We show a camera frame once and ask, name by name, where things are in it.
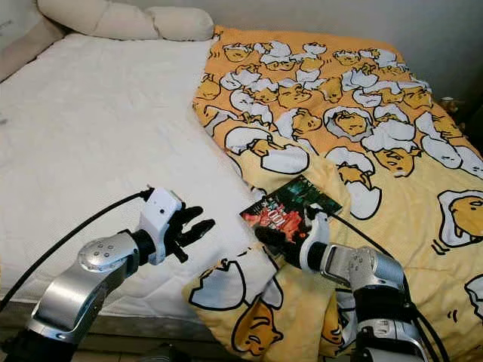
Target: white wall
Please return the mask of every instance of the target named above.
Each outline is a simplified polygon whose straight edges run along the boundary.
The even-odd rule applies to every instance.
[[[483,71],[482,0],[121,0],[205,9],[240,29],[329,32],[390,42],[437,97],[469,99]]]

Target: white mattress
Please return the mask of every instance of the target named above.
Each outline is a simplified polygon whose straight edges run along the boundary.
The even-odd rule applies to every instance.
[[[253,239],[238,212],[254,196],[190,109],[209,41],[113,41],[69,35],[0,84],[2,295],[56,240],[100,208],[147,183],[201,205],[215,228],[119,287],[104,314],[196,316],[183,285]],[[54,254],[17,294],[37,301],[84,243],[133,229],[135,201]]]

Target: mattress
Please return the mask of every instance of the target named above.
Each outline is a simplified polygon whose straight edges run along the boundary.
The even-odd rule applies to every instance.
[[[238,212],[256,199],[190,108],[210,46],[71,34],[0,84],[0,296],[69,230],[148,183],[203,206],[217,224],[186,248],[184,264],[140,268],[101,314],[197,320],[181,289],[249,245]],[[83,244],[135,228],[142,207],[133,201],[89,226],[14,300],[37,301]]]

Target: floor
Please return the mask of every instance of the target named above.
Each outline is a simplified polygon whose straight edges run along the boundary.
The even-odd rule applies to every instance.
[[[140,356],[135,354],[78,351],[75,353],[72,362],[137,362],[139,358]],[[4,359],[5,354],[0,352],[0,360]]]

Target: black cable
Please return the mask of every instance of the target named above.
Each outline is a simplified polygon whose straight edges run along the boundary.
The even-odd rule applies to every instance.
[[[15,285],[5,294],[5,297],[0,301],[0,312],[2,312],[7,304],[10,302],[14,294],[22,287],[22,285],[26,282],[26,280],[33,274],[33,272],[51,256],[55,253],[60,247],[62,247],[67,241],[69,241],[72,237],[74,237],[77,233],[79,233],[83,228],[91,224],[93,221],[99,219],[105,213],[116,209],[117,207],[126,204],[127,202],[134,200],[135,198],[142,198],[144,201],[147,201],[149,196],[151,196],[152,192],[154,191],[153,188],[148,188],[147,190],[138,192],[136,194],[132,194],[119,200],[113,204],[110,204],[108,207],[103,208],[98,213],[94,214],[93,216],[86,219],[82,224],[74,228],[69,234],[61,238],[57,243],[55,243],[49,250],[47,250],[40,258],[37,259],[25,273],[19,278],[19,280],[15,283]]]
[[[340,221],[342,224],[344,224],[345,226],[347,226],[351,230],[353,230],[356,234],[358,234],[359,236],[361,236],[362,238],[364,238],[369,244],[371,244],[373,247],[375,247],[376,249],[378,249],[382,254],[387,255],[390,258],[395,259],[394,256],[392,256],[386,249],[384,249],[376,241],[374,241],[371,238],[369,238],[364,232],[362,232],[361,230],[357,229],[350,222],[346,221],[345,219],[343,219],[342,217],[336,215],[335,213],[329,213],[329,212],[327,212],[327,214],[329,216],[332,216],[336,220]],[[433,340],[435,341],[436,345],[438,346],[439,353],[441,354],[441,357],[443,358],[443,361],[444,362],[450,362],[450,359],[449,359],[448,353],[446,351],[445,345],[443,345],[443,342],[439,338],[437,332],[432,327],[431,323],[426,319],[426,317],[424,317],[424,315],[417,309],[416,305],[412,303],[412,301],[411,301],[411,294],[410,294],[410,291],[409,291],[409,284],[408,284],[408,280],[406,279],[406,276],[404,276],[403,283],[404,283],[404,289],[405,289],[406,302],[410,306],[410,308],[412,309],[412,312],[415,314],[415,316],[412,318],[412,320],[413,320],[413,322],[415,324],[415,327],[418,329],[419,334],[421,335],[421,339],[423,340],[423,343],[426,346],[426,348],[427,348],[427,350],[429,352],[429,355],[431,356],[431,358],[433,359],[434,362],[439,362],[438,355],[436,354],[434,348],[432,347],[431,342],[428,340],[428,337],[424,333],[423,328],[421,327],[419,321],[417,320],[418,318],[421,319],[421,321],[423,322],[424,326],[427,328],[427,330],[431,334],[431,337],[433,338]]]

